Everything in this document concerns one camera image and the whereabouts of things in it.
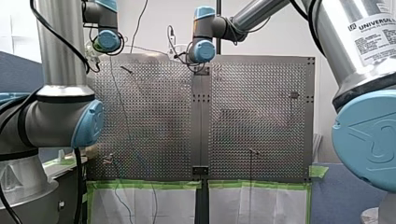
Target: universal robots logo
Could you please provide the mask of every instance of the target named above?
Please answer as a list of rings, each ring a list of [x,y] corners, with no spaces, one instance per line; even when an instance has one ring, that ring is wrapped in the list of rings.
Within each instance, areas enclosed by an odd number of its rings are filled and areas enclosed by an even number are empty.
[[[354,30],[356,30],[356,28],[358,28],[356,23],[353,23],[352,25],[348,26],[349,31],[354,31]]]

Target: vertical metal post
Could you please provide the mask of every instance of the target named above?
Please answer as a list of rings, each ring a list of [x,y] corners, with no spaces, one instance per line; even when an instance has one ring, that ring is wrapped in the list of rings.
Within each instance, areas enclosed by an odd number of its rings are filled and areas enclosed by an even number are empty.
[[[221,16],[221,0],[216,0],[216,14]],[[221,54],[221,38],[216,39],[216,53]]]

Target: screw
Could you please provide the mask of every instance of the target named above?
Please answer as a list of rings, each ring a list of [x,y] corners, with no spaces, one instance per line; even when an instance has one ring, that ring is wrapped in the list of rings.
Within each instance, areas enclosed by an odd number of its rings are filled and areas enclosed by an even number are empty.
[[[58,211],[64,210],[64,202],[59,202],[58,203]]]

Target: small metal part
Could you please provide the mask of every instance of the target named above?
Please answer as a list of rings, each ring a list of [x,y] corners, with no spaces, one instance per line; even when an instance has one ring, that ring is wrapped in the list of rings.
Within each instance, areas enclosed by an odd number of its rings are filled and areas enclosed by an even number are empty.
[[[129,70],[128,68],[124,67],[124,66],[120,66],[120,68],[122,68],[123,70],[127,71],[129,74],[133,74],[134,72]]]
[[[206,68],[202,67],[194,67],[194,75],[195,76],[209,76],[210,68],[207,66]]]
[[[209,167],[208,166],[193,166],[192,174],[193,175],[209,175]]]
[[[60,202],[58,203],[58,211],[64,210],[64,206],[65,206],[65,203],[62,202],[62,201],[60,201]]]
[[[299,96],[300,96],[300,94],[297,91],[292,91],[290,93],[290,98],[291,99],[298,99]]]

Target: black cable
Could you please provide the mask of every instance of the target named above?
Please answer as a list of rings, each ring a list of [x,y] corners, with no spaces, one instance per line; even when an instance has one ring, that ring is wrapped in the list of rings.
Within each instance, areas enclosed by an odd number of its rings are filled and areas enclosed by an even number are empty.
[[[159,53],[159,54],[163,54],[163,55],[168,56],[167,53],[164,53],[164,52],[161,52],[161,51],[155,50],[155,49],[146,49],[146,48],[142,48],[142,47],[139,47],[139,46],[136,46],[136,45],[134,45],[134,48],[142,49],[142,50],[145,50],[145,51],[148,51],[148,52],[154,52],[154,53]]]
[[[114,85],[116,86],[116,90],[117,90],[117,93],[118,93],[119,98],[120,98],[120,104],[121,104],[121,107],[122,107],[123,116],[125,117],[125,123],[126,123],[127,130],[128,130],[128,132],[127,132],[128,133],[128,140],[130,141],[130,143],[132,143],[133,139],[132,139],[132,135],[131,135],[131,132],[130,132],[128,114],[126,112],[125,103],[122,101],[122,94],[121,94],[119,85],[118,85],[116,77],[114,76],[114,73],[113,73],[113,62],[112,62],[111,58],[110,58],[110,74],[111,74],[111,76],[113,78]],[[146,163],[145,162],[142,162],[142,163],[143,163],[143,166],[144,166],[144,168],[146,170],[147,176],[149,176],[149,171],[147,169]],[[158,199],[157,199],[157,192],[155,191],[155,188],[154,188],[154,185],[152,184],[152,182],[151,182],[151,188],[153,190],[154,199],[155,199],[155,215],[154,215],[152,224],[155,224],[155,221],[157,220],[157,216],[158,216]]]
[[[323,54],[323,56],[326,57],[324,54],[323,48],[320,44],[320,40],[318,39],[318,34],[315,29],[315,23],[314,23],[314,9],[316,5],[317,0],[312,0],[311,5],[309,5],[308,9],[308,23],[309,23],[309,30],[311,32],[312,38],[314,39],[315,44],[318,47],[318,50]]]
[[[169,44],[171,45],[171,48],[172,48],[172,50],[174,51],[175,56],[177,56],[177,55],[179,55],[179,53],[177,53],[176,48],[175,48],[174,44],[172,43],[170,34],[174,34],[174,36],[176,36],[176,35],[175,35],[174,28],[173,28],[172,25],[168,25],[168,28],[167,28],[167,35],[168,35]],[[180,60],[181,63],[186,64],[186,65],[187,65],[187,68],[188,68],[190,71],[192,71],[193,73],[199,73],[199,72],[201,72],[202,70],[204,70],[204,68],[205,68],[205,63],[204,63],[204,66],[202,66],[201,69],[199,69],[198,71],[195,71],[195,70],[192,70],[192,69],[191,69],[192,67],[197,67],[197,66],[200,66],[200,65],[201,65],[201,63],[188,63],[188,56],[189,56],[189,53],[188,53],[188,52],[189,52],[189,49],[190,49],[191,44],[192,44],[192,42],[190,42],[190,44],[189,44],[189,45],[187,46],[187,48],[186,48],[186,53],[185,53],[185,54],[186,54],[186,57],[185,57],[185,60],[183,61],[183,60],[181,59],[181,57],[177,57],[177,58]]]
[[[30,9],[32,9],[33,14],[37,18],[37,20],[53,35],[55,35],[59,40],[61,40],[68,48],[70,48],[84,63],[86,67],[86,73],[88,74],[91,70],[91,67],[88,63],[88,60],[84,57],[84,55],[78,51],[72,44],[70,44],[66,39],[64,39],[61,35],[59,35],[52,26],[46,21],[46,19],[41,16],[41,14],[35,9],[35,0],[30,0]]]
[[[74,148],[74,152],[76,155],[76,165],[77,165],[77,175],[78,175],[78,189],[77,189],[77,207],[76,207],[76,213],[74,217],[74,224],[79,224],[79,218],[81,216],[81,207],[82,207],[82,182],[83,182],[83,176],[82,176],[82,163],[81,163],[81,152],[79,151],[79,148],[76,147]]]
[[[120,179],[120,182],[117,183],[116,187],[114,188],[114,194],[116,195],[116,197],[117,197],[117,199],[119,200],[119,202],[120,202],[120,203],[126,208],[126,210],[128,211],[129,222],[130,222],[131,224],[134,224],[134,223],[132,222],[132,211],[131,211],[131,209],[130,209],[129,206],[121,199],[120,195],[117,193],[117,189],[119,188],[119,185],[120,185],[120,183],[121,183],[121,181],[122,181],[122,175],[121,175],[121,173],[120,173],[120,167],[118,166],[118,163],[117,163],[116,161],[114,161],[114,159],[113,159],[113,161],[112,161],[111,163],[114,165],[114,168],[116,169],[116,172],[117,172],[117,174],[119,175],[119,179]]]
[[[136,26],[136,30],[134,31],[134,37],[132,38],[132,45],[131,45],[130,53],[132,53],[132,50],[134,49],[134,39],[136,38],[137,32],[139,31],[140,21],[142,20],[143,14],[145,13],[146,8],[148,7],[148,4],[149,4],[149,0],[146,0],[145,6],[143,7],[142,12],[140,13],[139,19],[137,20],[137,26]]]
[[[31,104],[35,100],[35,94],[39,90],[36,90],[32,92],[28,97],[22,97],[20,99],[14,100],[11,103],[4,105],[1,107],[1,112],[4,113],[6,110],[10,109],[13,106],[19,105],[17,108],[15,108],[11,113],[9,113],[6,118],[3,120],[3,122],[0,125],[0,134],[1,132],[6,128],[7,124],[9,121],[22,109],[24,109],[26,106]],[[6,195],[3,192],[3,189],[1,187],[1,182],[0,182],[0,199],[1,202],[3,203],[3,206],[7,209],[9,215],[12,217],[15,223],[17,224],[22,224],[21,219],[18,217],[18,215],[15,213],[15,211],[12,209],[12,207],[9,205]]]
[[[294,8],[297,10],[297,12],[306,20],[308,21],[308,16],[306,13],[300,8],[300,6],[297,4],[295,0],[290,0],[291,4],[294,6]]]

